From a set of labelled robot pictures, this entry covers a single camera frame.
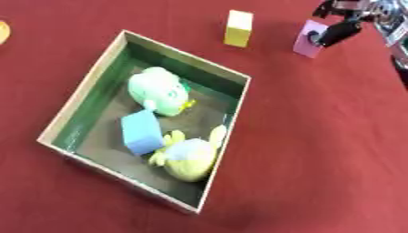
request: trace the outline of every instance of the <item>stuffed animal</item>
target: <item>stuffed animal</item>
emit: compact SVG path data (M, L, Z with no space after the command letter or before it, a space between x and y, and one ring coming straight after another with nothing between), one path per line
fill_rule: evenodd
M180 83L180 78L162 67L147 68L133 75L127 89L140 105L167 117L195 103L189 101L189 88Z
M10 26L4 21L0 21L0 45L3 44L11 34Z
M186 140L183 132L175 130L165 135L165 146L156 150L149 164L164 167L171 176L183 181L195 182L206 177L217 158L217 149L227 134L227 128L214 128L209 141L199 138Z

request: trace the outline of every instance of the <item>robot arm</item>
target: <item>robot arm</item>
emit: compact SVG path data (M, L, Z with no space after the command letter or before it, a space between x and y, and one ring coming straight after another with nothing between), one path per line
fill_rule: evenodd
M361 32L361 22L371 22L392 52L392 62L408 88L408 0L325 0L313 16L340 15L343 20L319 34L311 31L309 41L329 47Z

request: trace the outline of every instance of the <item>yellow plush toy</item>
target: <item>yellow plush toy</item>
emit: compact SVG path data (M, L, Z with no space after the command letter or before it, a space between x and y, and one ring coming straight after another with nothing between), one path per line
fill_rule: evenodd
M206 177L217 158L217 149L227 134L227 128L214 128L209 141L199 138L186 140L183 132L175 130L165 135L165 147L157 150L149 164L164 167L171 176L183 181L195 182Z
M11 34L10 26L4 21L0 21L0 45L3 44Z

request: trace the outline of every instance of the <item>plush toy eye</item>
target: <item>plush toy eye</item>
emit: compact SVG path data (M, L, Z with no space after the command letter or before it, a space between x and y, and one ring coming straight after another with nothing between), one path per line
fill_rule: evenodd
M177 91L172 90L172 91L168 92L168 96L170 96L170 97L172 97L172 98L177 97Z

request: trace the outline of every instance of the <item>box rim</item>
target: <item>box rim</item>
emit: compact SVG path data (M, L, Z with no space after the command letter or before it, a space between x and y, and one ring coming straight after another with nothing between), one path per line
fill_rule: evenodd
M107 69L108 65L103 67L103 63L108 63L111 64L112 61L115 60L115 58L117 57L118 54L120 54L120 52L126 47L126 45L129 43L128 40L128 36L127 35L132 35L135 36L137 39L141 39L144 40L147 43L150 43L152 45L155 46L160 46L165 48L166 50L168 50L169 52L178 54L179 56L184 56L185 58L192 58L195 62L199 62L199 65L205 65L205 66L213 66L216 67L220 72L226 72L226 73L231 73L235 76L238 76L239 78L241 78L241 80L237 80L237 79L231 79L230 77L224 77L227 78L229 80L232 80L234 82L239 82L240 84L244 85L244 88L241 92L240 95L240 100L239 103L237 104L237 108L235 111L235 114L232 118L232 121L230 123L230 127L229 127L229 132L224 140L223 143L223 147L221 148L220 152L219 152L219 157L216 161L216 164L214 165L213 170L211 171L211 174L209 176L209 181L205 186L205 189L203 191L202 196L199 198L199 204L196 208L194 208L193 206L186 204L184 202L182 202L181 200L178 200L174 197L171 197L157 189L154 189L153 187L149 187L145 184L142 184L140 182L138 182L135 179L131 179L129 177L126 177L114 170L111 170L108 167L104 167L99 165L98 163L87 159L85 157L80 157L74 153L70 153L69 151L66 151L64 149L61 149L55 145L52 144L53 139L55 138L58 133L60 132L60 130L66 125L67 121L69 120L69 118L76 112L76 110L79 108L80 104L83 102L84 98L87 96L87 94L89 93L89 91L92 89L92 87L95 85L96 81L100 78L100 75L103 74L103 72L105 72L105 70ZM196 66L198 68L201 68L203 70L206 70L207 72L211 72L213 73L213 71L209 71L207 67L200 67L200 66ZM90 82L89 78L91 78L92 76L97 76L97 78L95 78L95 82ZM83 78L83 80L81 81L81 83L79 84L79 86L76 88L76 90L74 91L74 93L71 95L71 97L65 102L65 104L62 106L62 108L57 112L57 114L53 117L53 119L51 120L51 122L47 125L47 127L43 130L43 132L40 134L40 136L38 137L38 139L36 140L38 143L46 146L46 147L50 147L52 149L54 149L55 151L59 152L61 155L66 156L66 157L70 157L82 164L88 165L90 167L99 169L113 177L119 178L120 180L123 180L125 182L127 182L130 185L133 185L135 187L138 187L139 189L142 189L144 191L147 191L149 194L152 194L153 196L158 196L157 198L163 198L164 200L167 200L167 202L169 202L172 205L176 205L179 208L183 208L189 212L193 212L195 214L198 214L204 204L205 201L207 199L207 196L209 194L209 190L212 186L212 182L213 179L215 178L216 174L217 174L217 170L219 168L220 162L222 160L222 157L225 153L225 150L227 148L227 145L229 143L230 140L230 135L235 127L235 122L236 119L240 113L240 109L241 109L241 105L243 103L243 100L246 96L247 90L249 88L250 85L250 80L251 77L245 74L242 74L241 72L232 70L230 68L227 68L225 66L213 63L207 59L201 58L199 56L194 56L188 52L184 52L181 50L178 50L175 47L172 46L168 46L166 44L163 44L159 41L147 38L145 36L142 36L140 34L136 34L133 32L130 32L128 30L122 30L114 39L114 41L107 47L107 49L104 50L104 52L102 53L101 57L96 61L95 64L92 65L92 67L90 68L89 72L85 75L85 77ZM66 112L70 112L69 116L63 116L66 114Z

